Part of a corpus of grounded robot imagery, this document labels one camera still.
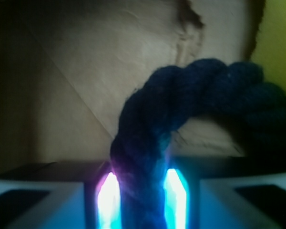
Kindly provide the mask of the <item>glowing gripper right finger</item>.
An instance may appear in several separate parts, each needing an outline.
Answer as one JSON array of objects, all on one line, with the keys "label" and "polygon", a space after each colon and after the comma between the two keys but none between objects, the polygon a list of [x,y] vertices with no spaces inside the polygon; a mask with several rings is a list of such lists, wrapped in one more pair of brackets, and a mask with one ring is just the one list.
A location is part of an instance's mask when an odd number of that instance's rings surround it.
[{"label": "glowing gripper right finger", "polygon": [[171,168],[164,189],[169,229],[286,229],[286,172],[194,179]]}]

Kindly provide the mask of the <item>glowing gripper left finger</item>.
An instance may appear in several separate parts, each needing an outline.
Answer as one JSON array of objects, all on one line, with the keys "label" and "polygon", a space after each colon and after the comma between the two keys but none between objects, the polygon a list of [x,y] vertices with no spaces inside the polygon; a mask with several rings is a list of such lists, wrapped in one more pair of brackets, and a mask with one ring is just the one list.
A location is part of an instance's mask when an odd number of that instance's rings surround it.
[{"label": "glowing gripper left finger", "polygon": [[112,172],[91,182],[0,179],[0,229],[119,229],[120,203]]}]

